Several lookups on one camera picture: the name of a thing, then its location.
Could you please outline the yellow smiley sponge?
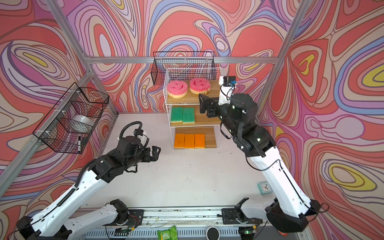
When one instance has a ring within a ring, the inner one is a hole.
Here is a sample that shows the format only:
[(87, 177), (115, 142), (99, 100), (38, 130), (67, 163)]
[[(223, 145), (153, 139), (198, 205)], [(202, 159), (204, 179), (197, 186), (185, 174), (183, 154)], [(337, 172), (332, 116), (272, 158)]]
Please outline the yellow smiley sponge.
[(190, 81), (190, 91), (195, 94), (207, 94), (211, 90), (210, 81), (204, 78), (193, 78)]

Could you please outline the yellow sponge green back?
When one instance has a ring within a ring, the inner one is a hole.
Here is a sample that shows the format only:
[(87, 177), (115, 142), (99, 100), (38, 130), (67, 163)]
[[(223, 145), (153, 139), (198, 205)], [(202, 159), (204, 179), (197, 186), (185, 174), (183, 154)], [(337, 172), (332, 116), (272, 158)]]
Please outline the yellow sponge green back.
[(183, 108), (183, 124), (194, 124), (195, 108)]

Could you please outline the orange sponge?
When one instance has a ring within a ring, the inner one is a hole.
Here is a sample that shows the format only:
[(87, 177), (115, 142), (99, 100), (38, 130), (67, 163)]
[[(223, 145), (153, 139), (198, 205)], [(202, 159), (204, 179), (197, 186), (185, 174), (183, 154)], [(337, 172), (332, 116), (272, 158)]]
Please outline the orange sponge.
[(174, 149), (183, 149), (185, 147), (185, 134), (175, 133)]
[(185, 149), (194, 149), (195, 148), (195, 134), (185, 134)]

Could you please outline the white wire wooden shelf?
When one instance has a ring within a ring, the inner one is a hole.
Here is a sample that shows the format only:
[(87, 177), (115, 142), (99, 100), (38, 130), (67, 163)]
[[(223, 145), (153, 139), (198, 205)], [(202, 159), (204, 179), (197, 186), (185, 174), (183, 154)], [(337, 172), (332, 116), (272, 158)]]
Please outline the white wire wooden shelf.
[(213, 149), (218, 146), (220, 139), (220, 120), (218, 118), (208, 118), (206, 114), (200, 114), (200, 102), (198, 95), (188, 92), (185, 97), (175, 99), (168, 95), (167, 86), (170, 81), (180, 80), (187, 84), (193, 78), (204, 78), (210, 81), (211, 90), (207, 93), (210, 98), (220, 95), (219, 78), (224, 76), (225, 71), (220, 68), (169, 68), (165, 73), (164, 98), (168, 118), (171, 119), (172, 110), (175, 107), (194, 108), (194, 123), (169, 123), (171, 131), (172, 145), (175, 144), (175, 134), (205, 134), (205, 148)]

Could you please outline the pink smiley sponge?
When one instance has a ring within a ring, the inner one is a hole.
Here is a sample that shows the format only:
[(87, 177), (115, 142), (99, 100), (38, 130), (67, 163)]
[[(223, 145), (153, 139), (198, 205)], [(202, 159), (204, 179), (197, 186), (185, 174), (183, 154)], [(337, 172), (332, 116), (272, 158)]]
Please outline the pink smiley sponge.
[(170, 81), (167, 85), (167, 93), (169, 97), (174, 99), (183, 98), (188, 93), (188, 84), (185, 81)]

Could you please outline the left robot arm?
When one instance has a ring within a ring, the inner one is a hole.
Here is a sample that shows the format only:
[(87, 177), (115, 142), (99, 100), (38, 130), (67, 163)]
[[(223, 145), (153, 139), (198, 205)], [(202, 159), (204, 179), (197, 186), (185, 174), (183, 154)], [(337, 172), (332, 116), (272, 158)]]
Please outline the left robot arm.
[(17, 231), (25, 240), (73, 240), (98, 226), (125, 225), (132, 215), (121, 200), (77, 219), (71, 216), (98, 190), (128, 173), (129, 168), (156, 162), (161, 148), (149, 148), (148, 142), (134, 136), (121, 137), (115, 149), (87, 163), (76, 182), (57, 200), (33, 217), (18, 220)]

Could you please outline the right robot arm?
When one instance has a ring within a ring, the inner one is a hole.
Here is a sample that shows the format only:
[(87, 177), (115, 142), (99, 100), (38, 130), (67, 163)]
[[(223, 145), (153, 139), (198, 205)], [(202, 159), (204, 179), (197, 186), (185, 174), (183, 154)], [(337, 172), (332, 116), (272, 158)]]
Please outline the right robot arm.
[(318, 214), (321, 205), (301, 190), (282, 160), (275, 140), (257, 123), (257, 103), (247, 94), (218, 98), (200, 94), (199, 102), (200, 113), (221, 121), (230, 139), (263, 173), (276, 196), (264, 205), (246, 199), (240, 205), (241, 213), (248, 219), (267, 219), (283, 233), (302, 232), (310, 222), (307, 217)]

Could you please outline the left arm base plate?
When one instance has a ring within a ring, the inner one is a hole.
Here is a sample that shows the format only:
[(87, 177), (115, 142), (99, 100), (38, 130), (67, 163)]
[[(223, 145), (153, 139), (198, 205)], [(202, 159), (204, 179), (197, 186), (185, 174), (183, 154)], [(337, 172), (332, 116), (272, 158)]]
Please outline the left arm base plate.
[(118, 215), (113, 223), (118, 226), (137, 227), (142, 224), (143, 218), (144, 210), (123, 210), (118, 212)]

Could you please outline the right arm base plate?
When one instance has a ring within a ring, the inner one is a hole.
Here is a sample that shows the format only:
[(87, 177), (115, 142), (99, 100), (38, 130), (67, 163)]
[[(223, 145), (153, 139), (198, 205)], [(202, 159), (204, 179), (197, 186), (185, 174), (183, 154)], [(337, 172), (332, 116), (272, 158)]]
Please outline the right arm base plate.
[(257, 218), (248, 218), (243, 212), (235, 208), (224, 208), (221, 209), (221, 214), (217, 215), (219, 218), (222, 218), (224, 225), (256, 225), (259, 226), (264, 221)]

